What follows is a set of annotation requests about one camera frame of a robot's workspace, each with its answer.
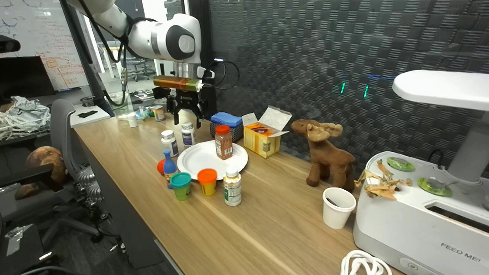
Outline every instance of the paper plate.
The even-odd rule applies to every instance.
[[[177,166],[180,172],[192,175],[192,179],[197,179],[197,174],[202,169],[212,168],[217,171],[217,179],[222,180],[226,175],[226,167],[234,166],[241,171],[248,162],[246,150],[233,143],[233,156],[221,160],[216,154],[216,142],[214,140],[198,143],[182,153],[177,159]]]

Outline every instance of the yellow box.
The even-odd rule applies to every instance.
[[[254,113],[243,115],[244,146],[258,155],[268,158],[280,151],[280,137],[292,114],[269,106],[257,121]]]

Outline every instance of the white cable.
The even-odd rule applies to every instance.
[[[352,261],[352,271],[349,273],[350,259],[354,258]],[[384,274],[384,269],[387,275],[392,275],[391,268],[381,259],[375,258],[362,250],[353,250],[341,261],[341,273],[340,275],[356,275],[356,272],[363,265],[367,275],[382,275]]]

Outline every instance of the blue toy bottle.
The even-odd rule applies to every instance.
[[[165,154],[165,164],[163,165],[163,172],[165,173],[166,186],[169,189],[173,189],[172,185],[170,184],[170,179],[173,177],[174,174],[178,173],[177,165],[172,160],[170,150],[165,150],[163,151],[163,153]]]

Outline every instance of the brown globe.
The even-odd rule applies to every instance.
[[[63,155],[61,152],[51,146],[43,146],[34,150],[29,154],[25,161],[27,168],[38,167],[45,164],[52,163],[54,165],[51,178],[59,185],[62,185],[66,179],[66,167],[63,161]],[[21,186],[15,193],[15,199],[20,200],[33,196],[39,192],[40,188],[37,183],[31,183]]]

